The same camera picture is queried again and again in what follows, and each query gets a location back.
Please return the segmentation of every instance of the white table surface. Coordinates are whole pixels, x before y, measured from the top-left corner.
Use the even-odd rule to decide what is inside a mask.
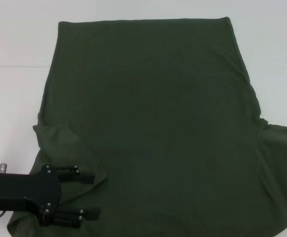
[[[0,163],[30,171],[37,124],[60,21],[221,18],[233,23],[262,109],[287,125],[287,0],[0,0]],[[11,213],[0,219],[9,236]],[[287,237],[287,229],[280,237]]]

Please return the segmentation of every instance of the green fabric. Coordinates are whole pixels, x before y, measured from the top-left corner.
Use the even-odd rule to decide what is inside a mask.
[[[14,237],[272,237],[287,227],[287,128],[268,125],[229,18],[59,24],[37,133],[78,165],[80,229],[14,213]]]

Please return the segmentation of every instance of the dark green cloth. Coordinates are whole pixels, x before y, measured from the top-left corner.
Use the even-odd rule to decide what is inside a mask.
[[[78,165],[80,229],[14,213],[14,237],[272,237],[287,227],[287,128],[268,125],[229,18],[59,24],[38,125],[43,164]]]

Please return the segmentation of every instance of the white background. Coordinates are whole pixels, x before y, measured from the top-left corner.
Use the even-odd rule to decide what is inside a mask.
[[[59,21],[229,16],[262,116],[287,125],[287,0],[0,0],[0,163],[28,173]],[[11,213],[0,219],[9,236]],[[280,237],[287,237],[287,229]]]

